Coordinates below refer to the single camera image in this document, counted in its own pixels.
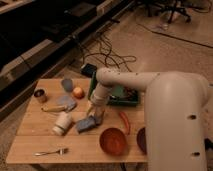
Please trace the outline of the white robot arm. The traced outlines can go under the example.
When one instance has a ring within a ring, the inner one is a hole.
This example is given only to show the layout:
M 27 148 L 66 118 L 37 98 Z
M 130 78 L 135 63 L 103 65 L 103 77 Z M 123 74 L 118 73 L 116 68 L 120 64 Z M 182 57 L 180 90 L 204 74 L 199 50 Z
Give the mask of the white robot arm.
M 208 80 L 196 73 L 120 72 L 100 68 L 90 101 L 104 106 L 112 88 L 143 92 L 148 171 L 207 171 L 202 109 Z

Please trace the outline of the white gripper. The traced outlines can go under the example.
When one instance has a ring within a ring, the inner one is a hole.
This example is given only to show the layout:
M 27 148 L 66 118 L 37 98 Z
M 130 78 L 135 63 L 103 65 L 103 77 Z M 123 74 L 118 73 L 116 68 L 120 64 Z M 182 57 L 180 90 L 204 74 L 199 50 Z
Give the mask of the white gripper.
M 94 111 L 94 106 L 97 106 L 94 114 L 96 123 L 101 123 L 103 121 L 105 108 L 100 106 L 104 106 L 108 103 L 111 90 L 111 87 L 105 87 L 98 83 L 90 96 L 91 102 L 88 102 L 87 116 Z

